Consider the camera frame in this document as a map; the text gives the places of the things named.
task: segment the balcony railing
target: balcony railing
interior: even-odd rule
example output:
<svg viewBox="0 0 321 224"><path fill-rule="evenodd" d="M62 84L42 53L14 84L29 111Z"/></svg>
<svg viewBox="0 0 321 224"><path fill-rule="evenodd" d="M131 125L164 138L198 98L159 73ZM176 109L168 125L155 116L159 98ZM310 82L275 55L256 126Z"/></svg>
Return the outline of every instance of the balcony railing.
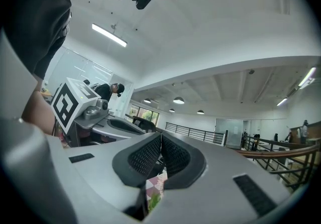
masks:
<svg viewBox="0 0 321 224"><path fill-rule="evenodd" d="M293 191L309 181L319 164L316 162L319 145L282 143L249 136L243 145L238 153L253 159L270 174L278 175Z"/></svg>
<svg viewBox="0 0 321 224"><path fill-rule="evenodd" d="M226 141L227 132L224 133L217 133L217 132L210 132L210 131L204 131L204 130L197 130L197 129L191 129L188 127L175 125L172 123L166 122L165 129L167 131L171 131L174 133L178 133L184 136L188 136L191 138L196 138L199 140L203 140L206 142L218 144L221 146L224 146L224 143Z"/></svg>

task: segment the window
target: window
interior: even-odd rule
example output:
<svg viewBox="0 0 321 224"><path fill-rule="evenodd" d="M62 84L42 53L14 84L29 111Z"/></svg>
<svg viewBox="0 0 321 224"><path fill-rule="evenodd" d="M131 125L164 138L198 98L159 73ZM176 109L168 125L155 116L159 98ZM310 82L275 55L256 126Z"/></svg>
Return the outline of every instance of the window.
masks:
<svg viewBox="0 0 321 224"><path fill-rule="evenodd" d="M156 126L156 123L158 121L158 116L159 116L158 113L155 113L155 112L152 113L151 122L153 122L155 124L155 126Z"/></svg>
<svg viewBox="0 0 321 224"><path fill-rule="evenodd" d="M137 117L143 118L145 120L151 121L156 126L159 113L155 113L154 111L144 109L144 108L138 107L136 105L132 105L130 107L129 115L130 116L137 116Z"/></svg>
<svg viewBox="0 0 321 224"><path fill-rule="evenodd" d="M138 111L139 111L139 107L135 106L135 105L132 105L131 108L130 108L130 111L129 111L129 115L130 116L137 116Z"/></svg>

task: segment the black cap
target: black cap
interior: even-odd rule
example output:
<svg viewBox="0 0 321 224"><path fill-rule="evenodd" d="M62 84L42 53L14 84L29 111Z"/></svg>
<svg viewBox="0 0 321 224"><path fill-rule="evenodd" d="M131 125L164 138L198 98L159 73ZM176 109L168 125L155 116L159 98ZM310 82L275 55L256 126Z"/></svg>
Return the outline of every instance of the black cap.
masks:
<svg viewBox="0 0 321 224"><path fill-rule="evenodd" d="M124 91L125 91L125 87L124 87L124 85L123 84L118 84L117 85L117 93L118 94L121 94L121 93L123 93Z"/></svg>

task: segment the black shirt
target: black shirt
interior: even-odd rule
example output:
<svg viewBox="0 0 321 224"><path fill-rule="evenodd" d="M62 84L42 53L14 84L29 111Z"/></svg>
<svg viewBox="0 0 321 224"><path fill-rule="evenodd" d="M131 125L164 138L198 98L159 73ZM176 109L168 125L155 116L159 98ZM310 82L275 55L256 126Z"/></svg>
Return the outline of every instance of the black shirt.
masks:
<svg viewBox="0 0 321 224"><path fill-rule="evenodd" d="M112 95L112 91L110 90L110 86L108 84L100 85L95 89L95 92L101 96L102 100L109 101Z"/></svg>
<svg viewBox="0 0 321 224"><path fill-rule="evenodd" d="M70 0L16 0L5 22L20 60L41 79L69 31Z"/></svg>

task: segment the person in white shirt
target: person in white shirt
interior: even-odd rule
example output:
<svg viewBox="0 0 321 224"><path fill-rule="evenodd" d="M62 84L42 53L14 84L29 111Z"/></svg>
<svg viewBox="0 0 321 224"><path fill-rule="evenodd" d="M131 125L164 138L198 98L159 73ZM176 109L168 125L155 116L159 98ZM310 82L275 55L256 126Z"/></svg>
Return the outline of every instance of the person in white shirt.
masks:
<svg viewBox="0 0 321 224"><path fill-rule="evenodd" d="M308 133L307 133L307 125L308 125L307 120L305 120L304 123L303 123L302 129L301 129L301 138L300 138L301 144L303 144L303 145L305 145L306 138L307 138L307 135L308 135Z"/></svg>

